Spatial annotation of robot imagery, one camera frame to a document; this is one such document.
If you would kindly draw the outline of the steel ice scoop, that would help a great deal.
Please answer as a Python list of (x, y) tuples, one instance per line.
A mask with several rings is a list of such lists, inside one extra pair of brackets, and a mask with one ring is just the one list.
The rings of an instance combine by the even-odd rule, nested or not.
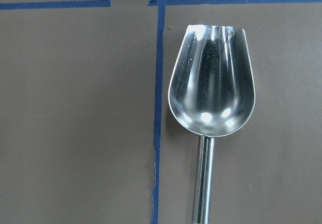
[(256, 101), (246, 33), (233, 26), (189, 25), (168, 89), (169, 108), (198, 135), (192, 223), (208, 223), (215, 142), (240, 130)]

